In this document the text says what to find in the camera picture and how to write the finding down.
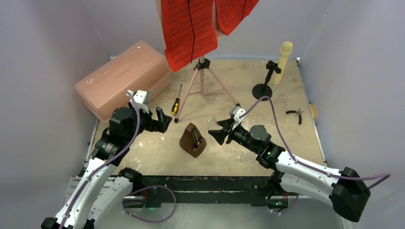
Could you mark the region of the clear metronome cover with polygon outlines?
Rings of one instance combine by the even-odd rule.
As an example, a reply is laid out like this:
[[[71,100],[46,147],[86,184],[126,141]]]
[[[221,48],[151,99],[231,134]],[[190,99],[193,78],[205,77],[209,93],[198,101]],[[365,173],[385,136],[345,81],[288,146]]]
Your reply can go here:
[[[207,120],[207,129],[208,129],[208,131],[210,131],[210,130],[221,130],[222,129],[222,127],[220,125],[218,125],[217,120],[216,120],[214,115],[212,115],[212,116],[210,116],[208,118],[208,120]],[[208,134],[208,135],[209,135],[211,146],[212,147],[216,146],[217,142],[216,142],[215,138],[212,137],[210,134]]]

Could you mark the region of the cream microphone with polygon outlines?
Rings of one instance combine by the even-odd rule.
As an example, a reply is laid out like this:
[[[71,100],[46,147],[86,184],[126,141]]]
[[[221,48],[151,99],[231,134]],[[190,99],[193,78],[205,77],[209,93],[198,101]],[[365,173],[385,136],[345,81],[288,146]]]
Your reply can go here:
[[[274,84],[280,83],[283,73],[285,71],[288,58],[292,52],[293,52],[293,43],[290,41],[283,42],[283,44],[280,47],[280,58],[277,64],[278,68],[281,69],[281,72],[276,74]]]

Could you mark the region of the black pliers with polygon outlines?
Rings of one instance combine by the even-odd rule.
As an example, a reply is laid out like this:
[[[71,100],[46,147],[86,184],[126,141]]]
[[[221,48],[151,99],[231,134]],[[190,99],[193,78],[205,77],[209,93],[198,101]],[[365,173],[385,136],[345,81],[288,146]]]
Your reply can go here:
[[[302,124],[302,113],[304,111],[301,111],[301,109],[298,110],[289,110],[286,111],[285,114],[295,114],[295,116],[298,117],[298,124],[301,125]]]

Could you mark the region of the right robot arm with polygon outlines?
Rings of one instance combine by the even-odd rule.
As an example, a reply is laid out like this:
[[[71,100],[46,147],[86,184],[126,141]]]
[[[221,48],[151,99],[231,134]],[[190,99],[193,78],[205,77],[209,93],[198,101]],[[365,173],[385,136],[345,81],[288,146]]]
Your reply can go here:
[[[231,118],[220,121],[221,129],[209,130],[209,135],[220,145],[235,141],[255,153],[262,167],[274,171],[268,181],[272,193],[301,194],[326,203],[349,221],[359,222],[371,192],[354,169],[324,167],[291,156],[285,148],[271,141],[263,125],[254,125],[247,131],[240,125],[233,127],[232,122]]]

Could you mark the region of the brown metronome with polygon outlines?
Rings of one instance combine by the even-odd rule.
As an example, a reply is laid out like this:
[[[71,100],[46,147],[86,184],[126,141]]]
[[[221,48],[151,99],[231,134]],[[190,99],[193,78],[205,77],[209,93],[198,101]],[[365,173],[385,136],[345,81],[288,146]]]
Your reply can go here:
[[[197,158],[206,146],[207,142],[198,128],[193,123],[189,123],[180,138],[180,147],[192,157]]]

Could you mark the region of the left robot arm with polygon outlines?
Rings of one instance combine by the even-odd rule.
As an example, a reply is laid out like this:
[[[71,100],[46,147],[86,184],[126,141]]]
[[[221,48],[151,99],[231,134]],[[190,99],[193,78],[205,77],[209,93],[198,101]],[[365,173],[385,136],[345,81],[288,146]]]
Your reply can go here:
[[[151,111],[132,106],[117,108],[109,119],[101,138],[96,142],[88,166],[73,194],[54,217],[45,218],[42,229],[96,229],[123,197],[146,190],[142,174],[129,167],[120,171],[112,183],[108,180],[120,164],[134,138],[146,130],[165,133],[172,117],[156,109]]]

